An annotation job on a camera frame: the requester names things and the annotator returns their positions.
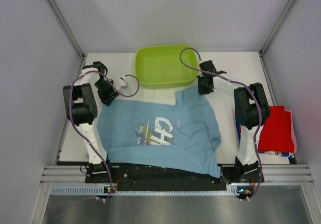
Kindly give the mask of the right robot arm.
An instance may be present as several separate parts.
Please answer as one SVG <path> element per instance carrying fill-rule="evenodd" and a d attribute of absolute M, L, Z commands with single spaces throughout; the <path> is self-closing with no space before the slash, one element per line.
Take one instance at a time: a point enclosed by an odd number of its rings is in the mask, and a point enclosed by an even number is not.
<path fill-rule="evenodd" d="M 262 166 L 258 154 L 258 142 L 270 108 L 263 85 L 259 82 L 246 85 L 225 76 L 225 71 L 217 71 L 211 60 L 199 65 L 198 93 L 209 94 L 219 90 L 234 99 L 236 130 L 239 136 L 239 150 L 234 167 L 223 168 L 221 179 L 233 182 L 260 182 Z"/>

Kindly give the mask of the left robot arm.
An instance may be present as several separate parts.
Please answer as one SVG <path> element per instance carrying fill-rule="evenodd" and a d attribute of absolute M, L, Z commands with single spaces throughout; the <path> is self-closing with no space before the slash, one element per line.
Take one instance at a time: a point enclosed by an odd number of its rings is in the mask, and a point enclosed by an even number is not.
<path fill-rule="evenodd" d="M 63 87 L 67 119 L 85 143 L 89 173 L 96 174 L 103 182 L 110 181 L 114 171 L 98 134 L 98 107 L 93 89 L 97 89 L 98 99 L 106 106 L 119 96 L 113 87 L 113 80 L 105 79 L 107 72 L 103 63 L 95 61 L 83 67 L 81 75 L 72 85 Z"/>

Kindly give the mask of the light blue t shirt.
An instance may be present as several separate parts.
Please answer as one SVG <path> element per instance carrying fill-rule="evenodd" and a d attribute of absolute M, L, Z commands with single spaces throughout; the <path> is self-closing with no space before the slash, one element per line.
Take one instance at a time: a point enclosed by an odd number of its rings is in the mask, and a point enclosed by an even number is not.
<path fill-rule="evenodd" d="M 218 178 L 221 135 L 212 106 L 197 86 L 175 97 L 174 105 L 115 100 L 104 106 L 97 129 L 109 159 Z"/>

